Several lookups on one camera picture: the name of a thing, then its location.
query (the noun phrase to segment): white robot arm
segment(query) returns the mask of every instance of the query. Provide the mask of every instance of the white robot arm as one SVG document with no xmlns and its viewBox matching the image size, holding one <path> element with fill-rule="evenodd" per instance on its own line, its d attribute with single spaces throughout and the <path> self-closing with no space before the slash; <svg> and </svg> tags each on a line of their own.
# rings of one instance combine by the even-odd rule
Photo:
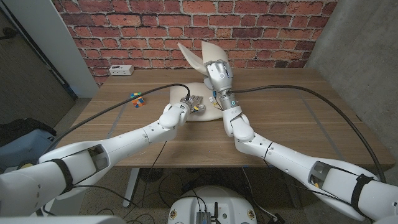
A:
<svg viewBox="0 0 398 224">
<path fill-rule="evenodd" d="M 296 178 L 319 199 L 337 211 L 375 221 L 396 215 L 398 187 L 384 184 L 371 172 L 344 161 L 306 156 L 255 133 L 231 93 L 233 74 L 222 60 L 205 64 L 215 91 L 220 94 L 224 128 L 234 137 L 236 148 L 260 157 Z"/>
<path fill-rule="evenodd" d="M 69 144 L 44 154 L 40 164 L 0 175 L 0 216 L 30 215 L 54 198 L 71 197 L 150 144 L 176 137 L 193 110 L 189 101 L 167 105 L 159 120 L 119 136 Z"/>
</svg>

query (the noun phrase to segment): colorful cube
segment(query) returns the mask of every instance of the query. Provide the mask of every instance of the colorful cube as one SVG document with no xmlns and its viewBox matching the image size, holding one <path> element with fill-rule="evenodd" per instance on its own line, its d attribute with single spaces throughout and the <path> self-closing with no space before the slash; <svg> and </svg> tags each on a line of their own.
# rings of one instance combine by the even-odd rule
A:
<svg viewBox="0 0 398 224">
<path fill-rule="evenodd" d="M 133 98 L 133 97 L 135 97 L 135 96 L 137 96 L 137 95 L 140 95 L 140 94 L 141 94 L 141 92 L 139 92 L 139 93 L 131 93 L 130 98 Z M 136 108 L 145 105 L 145 101 L 144 101 L 144 99 L 142 99 L 142 97 L 138 97 L 137 99 L 132 100 L 132 103 L 133 103 L 133 105 L 134 105 Z"/>
</svg>

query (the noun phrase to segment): white power strip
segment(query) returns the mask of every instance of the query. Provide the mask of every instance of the white power strip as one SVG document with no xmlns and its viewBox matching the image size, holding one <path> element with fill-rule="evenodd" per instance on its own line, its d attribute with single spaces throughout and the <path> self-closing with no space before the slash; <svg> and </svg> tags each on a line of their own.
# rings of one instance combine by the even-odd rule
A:
<svg viewBox="0 0 398 224">
<path fill-rule="evenodd" d="M 112 65 L 109 71 L 111 75 L 131 75 L 134 68 L 132 65 Z"/>
</svg>

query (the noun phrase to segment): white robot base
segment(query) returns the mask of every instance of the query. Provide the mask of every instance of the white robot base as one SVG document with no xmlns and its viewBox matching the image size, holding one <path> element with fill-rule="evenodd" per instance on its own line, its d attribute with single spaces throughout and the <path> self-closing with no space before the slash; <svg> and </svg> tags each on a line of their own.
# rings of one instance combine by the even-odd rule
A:
<svg viewBox="0 0 398 224">
<path fill-rule="evenodd" d="M 208 185 L 190 190 L 174 202 L 167 223 L 255 224 L 257 217 L 252 205 L 240 194 L 225 187 Z"/>
</svg>

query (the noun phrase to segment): table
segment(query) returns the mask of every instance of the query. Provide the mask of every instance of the table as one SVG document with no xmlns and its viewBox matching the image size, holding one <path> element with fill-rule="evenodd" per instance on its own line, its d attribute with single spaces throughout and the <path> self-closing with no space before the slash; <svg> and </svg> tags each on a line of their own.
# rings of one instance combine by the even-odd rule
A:
<svg viewBox="0 0 398 224">
<path fill-rule="evenodd" d="M 262 85 L 298 85 L 325 96 L 338 106 L 362 132 L 372 146 L 383 169 L 395 160 L 385 146 L 355 115 L 332 87 L 311 68 L 235 69 L 233 89 Z M 136 70 L 132 76 L 109 77 L 75 123 L 130 97 L 170 83 L 202 82 L 192 69 Z M 83 125 L 65 137 L 63 146 L 77 141 L 110 138 L 157 120 L 169 102 L 169 89 L 143 97 L 146 105 L 132 103 L 112 110 Z M 341 159 L 362 167 L 372 167 L 366 148 L 345 120 L 329 105 L 307 92 L 291 89 L 237 93 L 243 113 L 255 132 L 267 139 L 309 156 Z M 163 143 L 119 162 L 117 166 L 150 167 Z M 187 122 L 177 137 L 167 142 L 154 167 L 265 167 L 262 159 L 237 151 L 227 137 L 221 119 L 202 123 Z"/>
</svg>

